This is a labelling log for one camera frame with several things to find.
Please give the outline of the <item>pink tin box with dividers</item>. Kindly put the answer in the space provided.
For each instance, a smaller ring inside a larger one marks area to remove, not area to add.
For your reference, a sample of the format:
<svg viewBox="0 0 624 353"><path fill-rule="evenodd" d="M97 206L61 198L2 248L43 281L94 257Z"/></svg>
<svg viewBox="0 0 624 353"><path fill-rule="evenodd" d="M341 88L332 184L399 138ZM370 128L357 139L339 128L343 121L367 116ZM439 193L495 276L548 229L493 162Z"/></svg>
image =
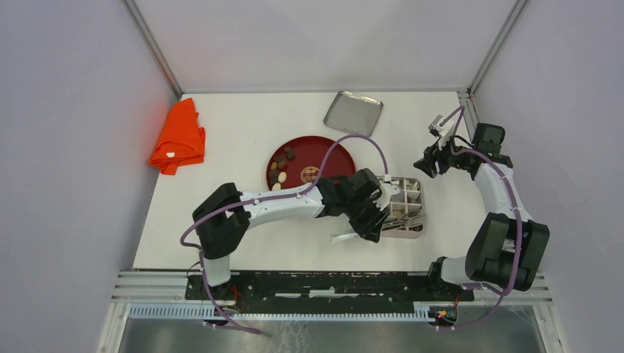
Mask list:
<svg viewBox="0 0 624 353"><path fill-rule="evenodd" d="M391 203L387 207L389 216L401 217L407 213L416 213L425 217L425 202L420 181L415 178L392 177L390 182L397 185L401 193L392 196Z"/></svg>

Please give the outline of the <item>silver serving tongs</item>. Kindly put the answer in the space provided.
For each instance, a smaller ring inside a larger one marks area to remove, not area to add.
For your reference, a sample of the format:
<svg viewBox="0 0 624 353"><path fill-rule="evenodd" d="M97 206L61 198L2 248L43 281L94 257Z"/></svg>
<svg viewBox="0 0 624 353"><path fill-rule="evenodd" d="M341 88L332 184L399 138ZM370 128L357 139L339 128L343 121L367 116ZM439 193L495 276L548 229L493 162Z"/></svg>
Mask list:
<svg viewBox="0 0 624 353"><path fill-rule="evenodd" d="M380 238L416 239L424 229L425 217L421 214L407 213L404 216L389 216L380 231ZM332 234L331 243L338 243L345 240L359 238L353 229L346 232Z"/></svg>

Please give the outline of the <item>red round plate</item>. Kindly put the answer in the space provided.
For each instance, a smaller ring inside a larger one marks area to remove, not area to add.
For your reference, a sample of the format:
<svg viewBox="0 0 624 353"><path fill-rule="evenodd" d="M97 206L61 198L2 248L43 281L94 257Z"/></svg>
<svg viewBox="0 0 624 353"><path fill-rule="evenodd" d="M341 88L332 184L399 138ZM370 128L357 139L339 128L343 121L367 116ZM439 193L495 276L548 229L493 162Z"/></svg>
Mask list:
<svg viewBox="0 0 624 353"><path fill-rule="evenodd" d="M280 173L286 174L281 188L295 188L311 183L318 176L327 150L334 141L321 136L302 136L283 143L272 153L266 165L265 179L268 188L278 183ZM337 146L332 150L323 169L323 177L346 176L356 172L350 153Z"/></svg>

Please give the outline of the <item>silver tin lid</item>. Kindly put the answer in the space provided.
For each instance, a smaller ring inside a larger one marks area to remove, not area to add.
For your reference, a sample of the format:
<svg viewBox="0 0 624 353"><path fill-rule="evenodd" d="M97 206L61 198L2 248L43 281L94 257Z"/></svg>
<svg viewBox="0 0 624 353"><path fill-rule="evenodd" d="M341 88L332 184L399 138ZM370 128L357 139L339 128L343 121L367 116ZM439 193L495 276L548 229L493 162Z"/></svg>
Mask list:
<svg viewBox="0 0 624 353"><path fill-rule="evenodd" d="M371 137L383 107L380 100L341 90L330 104L323 123L340 132Z"/></svg>

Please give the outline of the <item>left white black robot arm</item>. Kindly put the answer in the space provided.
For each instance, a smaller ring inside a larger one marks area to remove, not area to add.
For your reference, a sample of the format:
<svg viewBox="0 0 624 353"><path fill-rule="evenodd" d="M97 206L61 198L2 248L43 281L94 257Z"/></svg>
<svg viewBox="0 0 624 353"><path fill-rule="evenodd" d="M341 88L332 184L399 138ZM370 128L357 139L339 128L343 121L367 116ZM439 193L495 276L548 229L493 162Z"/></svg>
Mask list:
<svg viewBox="0 0 624 353"><path fill-rule="evenodd" d="M225 183L192 213L190 230L199 238L202 288L217 300L230 293L230 255L248 230L263 224L345 215L350 229L331 235L332 242L360 237L377 243L391 198L399 192L389 175L378 179L368 168L352 176L321 177L297 188L262 193L242 192L235 183Z"/></svg>

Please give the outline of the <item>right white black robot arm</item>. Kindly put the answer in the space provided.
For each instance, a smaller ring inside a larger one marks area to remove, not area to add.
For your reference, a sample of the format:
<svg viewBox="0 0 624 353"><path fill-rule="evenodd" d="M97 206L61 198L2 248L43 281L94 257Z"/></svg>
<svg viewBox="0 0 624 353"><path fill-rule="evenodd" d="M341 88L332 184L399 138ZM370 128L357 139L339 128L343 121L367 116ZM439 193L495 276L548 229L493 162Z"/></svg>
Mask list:
<svg viewBox="0 0 624 353"><path fill-rule="evenodd" d="M486 217L467 255L443 258L440 272L425 280L425 291L446 299L455 285L497 286L497 292L527 291L537 275L550 230L536 223L524 208L514 185L511 158L501 154L506 131L479 123L469 147L457 146L450 123L433 122L437 141L426 148L414 167L434 178L450 168L467 171L477 185Z"/></svg>

